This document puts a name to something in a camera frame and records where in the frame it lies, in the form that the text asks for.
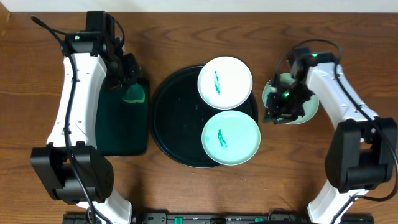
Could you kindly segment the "green scouring sponge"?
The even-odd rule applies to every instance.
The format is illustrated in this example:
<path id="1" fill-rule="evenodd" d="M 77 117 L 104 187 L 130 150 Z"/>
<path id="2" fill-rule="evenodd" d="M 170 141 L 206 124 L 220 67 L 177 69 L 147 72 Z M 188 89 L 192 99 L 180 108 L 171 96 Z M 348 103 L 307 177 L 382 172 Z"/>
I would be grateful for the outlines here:
<path id="1" fill-rule="evenodd" d="M 143 103 L 145 102 L 146 94 L 143 87 L 139 84 L 131 85 L 125 95 L 122 97 L 122 100 L 126 103 Z"/>

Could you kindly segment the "mint plate with green stain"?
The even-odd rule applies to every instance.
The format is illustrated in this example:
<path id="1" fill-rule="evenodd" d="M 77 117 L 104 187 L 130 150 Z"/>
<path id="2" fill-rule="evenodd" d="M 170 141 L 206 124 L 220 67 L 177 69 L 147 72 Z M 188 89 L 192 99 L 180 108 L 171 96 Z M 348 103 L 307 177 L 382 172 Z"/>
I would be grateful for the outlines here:
<path id="1" fill-rule="evenodd" d="M 202 146 L 212 160 L 236 166 L 250 160 L 261 144 L 257 123 L 247 114 L 228 110 L 212 116 L 201 134 Z"/>

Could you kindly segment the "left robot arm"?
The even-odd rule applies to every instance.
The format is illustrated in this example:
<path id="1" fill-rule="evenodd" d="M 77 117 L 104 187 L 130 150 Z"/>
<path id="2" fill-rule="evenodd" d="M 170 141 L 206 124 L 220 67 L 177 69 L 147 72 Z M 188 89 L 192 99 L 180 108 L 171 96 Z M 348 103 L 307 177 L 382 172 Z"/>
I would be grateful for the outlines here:
<path id="1" fill-rule="evenodd" d="M 136 223 L 114 188 L 109 156 L 142 154 L 148 84 L 123 40 L 103 31 L 66 34 L 60 106 L 45 147 L 30 162 L 53 200 L 84 208 L 87 223 Z"/>

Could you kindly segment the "white plate with green stain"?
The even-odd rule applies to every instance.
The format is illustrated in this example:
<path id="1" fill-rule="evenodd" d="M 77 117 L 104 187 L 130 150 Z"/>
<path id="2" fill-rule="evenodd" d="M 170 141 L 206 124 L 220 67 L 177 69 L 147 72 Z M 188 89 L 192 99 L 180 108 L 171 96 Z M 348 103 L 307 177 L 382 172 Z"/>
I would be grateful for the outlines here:
<path id="1" fill-rule="evenodd" d="M 243 104 L 252 91 L 252 73 L 240 59 L 217 57 L 206 63 L 197 80 L 198 93 L 209 106 L 231 110 Z"/>

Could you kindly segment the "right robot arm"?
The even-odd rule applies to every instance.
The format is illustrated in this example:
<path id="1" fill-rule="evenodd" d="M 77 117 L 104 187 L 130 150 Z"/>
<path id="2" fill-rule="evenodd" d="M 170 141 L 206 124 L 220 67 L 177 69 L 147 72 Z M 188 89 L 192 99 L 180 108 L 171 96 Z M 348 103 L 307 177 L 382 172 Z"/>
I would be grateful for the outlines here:
<path id="1" fill-rule="evenodd" d="M 334 129 L 325 158 L 327 181 L 317 197 L 307 205 L 312 223 L 340 223 L 343 214 L 361 198 L 390 200 L 367 193 L 397 175 L 397 123 L 380 118 L 358 96 L 331 52 L 312 53 L 294 47 L 283 57 L 290 68 L 291 83 L 279 72 L 267 84 L 265 122 L 291 123 L 306 114 L 304 103 L 316 96 Z"/>

